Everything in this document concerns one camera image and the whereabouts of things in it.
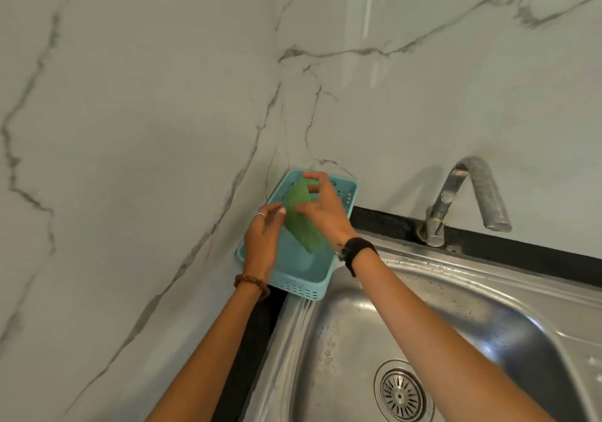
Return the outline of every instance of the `drain strainer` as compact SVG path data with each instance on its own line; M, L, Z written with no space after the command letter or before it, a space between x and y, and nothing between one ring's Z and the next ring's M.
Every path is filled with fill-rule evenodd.
M430 422L433 417L433 400L407 362L391 360L381 365L374 376L374 396L389 422Z

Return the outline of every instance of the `blue plastic basket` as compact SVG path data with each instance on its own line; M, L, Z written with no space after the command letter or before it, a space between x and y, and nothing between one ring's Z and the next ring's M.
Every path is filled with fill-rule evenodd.
M282 179L268 203L282 201L289 188L301 178L307 170L292 169ZM341 198L347 217L357 196L357 183L350 179L329 175L328 179L334 186L336 194ZM245 245L241 243L236 251L237 257L244 261ZM270 285L308 300L321 300L326 293L332 271L336 268L338 258L326 239L320 248L309 254L297 239L284 227L280 231L278 256Z

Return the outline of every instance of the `sink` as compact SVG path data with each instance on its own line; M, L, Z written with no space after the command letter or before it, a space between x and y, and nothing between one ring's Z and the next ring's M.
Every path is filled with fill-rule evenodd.
M366 238L397 277L557 422L599 421L602 291ZM333 420L444 420L344 267L321 301L287 298L245 414L246 422Z

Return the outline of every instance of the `green sheet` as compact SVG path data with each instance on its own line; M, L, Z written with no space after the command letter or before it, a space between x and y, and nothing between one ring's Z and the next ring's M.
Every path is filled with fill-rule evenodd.
M313 254L320 247L323 236L309 219L295 212L295 205L312 201L311 194L307 190L309 184L318 184L318 181L303 177L295 181L284 196L282 206L287 209L287 218L284 220L284 226L303 245L309 254Z

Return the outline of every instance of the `black countertop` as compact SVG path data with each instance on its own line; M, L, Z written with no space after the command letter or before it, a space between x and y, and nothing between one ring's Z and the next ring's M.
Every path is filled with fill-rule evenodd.
M351 224L357 230L423 245L416 236L422 221L416 219L356 206ZM600 259L448 226L445 238L443 249L449 252L602 288ZM244 413L286 295L272 288L271 296L252 311L212 421L236 422Z

